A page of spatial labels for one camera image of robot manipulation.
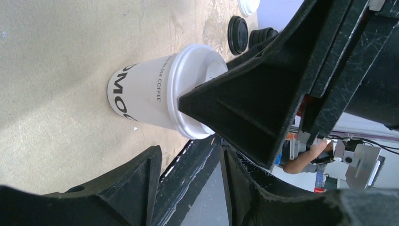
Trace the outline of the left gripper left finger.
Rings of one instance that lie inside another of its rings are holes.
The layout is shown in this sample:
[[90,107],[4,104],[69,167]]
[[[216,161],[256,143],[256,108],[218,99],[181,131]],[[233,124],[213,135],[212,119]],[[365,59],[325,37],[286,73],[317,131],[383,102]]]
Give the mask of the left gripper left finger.
[[162,153],[151,146],[127,163],[64,193],[0,188],[3,226],[149,226]]

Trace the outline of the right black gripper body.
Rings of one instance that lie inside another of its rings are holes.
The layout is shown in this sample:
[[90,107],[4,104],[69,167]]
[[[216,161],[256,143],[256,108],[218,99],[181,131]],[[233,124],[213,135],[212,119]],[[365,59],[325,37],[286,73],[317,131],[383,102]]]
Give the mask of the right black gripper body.
[[314,102],[301,138],[328,137],[343,113],[399,129],[399,3],[335,0],[312,57]]

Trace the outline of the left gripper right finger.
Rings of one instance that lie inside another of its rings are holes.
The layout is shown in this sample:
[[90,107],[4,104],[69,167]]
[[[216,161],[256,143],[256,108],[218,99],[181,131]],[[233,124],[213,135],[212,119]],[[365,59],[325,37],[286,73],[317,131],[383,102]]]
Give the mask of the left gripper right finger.
[[313,193],[262,170],[224,146],[221,167],[231,226],[396,226],[397,189]]

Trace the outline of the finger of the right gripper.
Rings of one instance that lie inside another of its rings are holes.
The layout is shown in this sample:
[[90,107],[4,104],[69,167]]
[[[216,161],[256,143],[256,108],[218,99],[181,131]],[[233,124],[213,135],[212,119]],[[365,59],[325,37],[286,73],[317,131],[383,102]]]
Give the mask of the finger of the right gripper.
[[246,64],[252,58],[262,58],[264,50],[277,38],[277,36],[264,40],[255,46],[251,47],[247,52],[227,63],[228,71],[239,67],[241,64]]
[[255,164],[274,164],[310,79],[305,71],[331,10],[331,0],[306,0],[262,58],[212,79],[178,101]]

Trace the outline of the single white paper cup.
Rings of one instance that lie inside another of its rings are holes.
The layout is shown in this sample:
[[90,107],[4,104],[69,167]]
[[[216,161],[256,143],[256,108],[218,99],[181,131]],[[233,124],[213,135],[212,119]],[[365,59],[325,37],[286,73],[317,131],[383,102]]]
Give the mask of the single white paper cup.
[[123,118],[174,129],[167,102],[168,77],[176,55],[128,65],[111,76],[107,96]]

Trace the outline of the stacked black cup lids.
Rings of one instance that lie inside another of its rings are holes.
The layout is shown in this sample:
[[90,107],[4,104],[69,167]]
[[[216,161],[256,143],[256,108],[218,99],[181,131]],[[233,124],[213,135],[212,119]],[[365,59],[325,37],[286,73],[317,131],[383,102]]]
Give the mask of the stacked black cup lids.
[[248,48],[252,48],[253,46],[257,45],[260,42],[263,42],[265,40],[268,40],[270,38],[273,38],[277,36],[279,32],[272,27],[264,28],[264,29],[259,29],[259,30],[253,30],[250,33],[249,39],[248,39]]

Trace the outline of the black cup lid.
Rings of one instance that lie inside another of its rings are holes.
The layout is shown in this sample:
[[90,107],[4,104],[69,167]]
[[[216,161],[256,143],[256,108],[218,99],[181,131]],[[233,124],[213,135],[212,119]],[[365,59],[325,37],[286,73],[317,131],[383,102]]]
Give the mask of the black cup lid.
[[243,53],[248,45],[248,26],[240,16],[232,16],[227,28],[228,44],[234,56]]

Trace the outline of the person in background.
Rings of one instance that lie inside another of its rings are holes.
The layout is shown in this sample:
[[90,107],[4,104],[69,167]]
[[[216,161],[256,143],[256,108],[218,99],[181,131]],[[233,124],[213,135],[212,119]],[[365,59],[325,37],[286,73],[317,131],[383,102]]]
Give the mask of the person in background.
[[290,160],[289,158],[282,161],[282,168],[284,172],[288,174],[299,174],[299,173],[314,173],[318,170],[323,170],[326,166],[314,165],[311,162],[323,154],[329,154],[333,152],[333,141],[327,141],[323,139],[317,145],[311,145],[308,151],[300,154],[296,159]]

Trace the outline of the grey background equipment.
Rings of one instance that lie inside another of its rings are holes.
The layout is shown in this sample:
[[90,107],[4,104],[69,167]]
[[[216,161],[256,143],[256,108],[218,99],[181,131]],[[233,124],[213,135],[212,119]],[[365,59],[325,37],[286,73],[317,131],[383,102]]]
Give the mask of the grey background equipment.
[[368,189],[375,184],[383,168],[382,149],[356,140],[337,140],[334,144],[335,161],[348,165],[345,181],[351,189]]

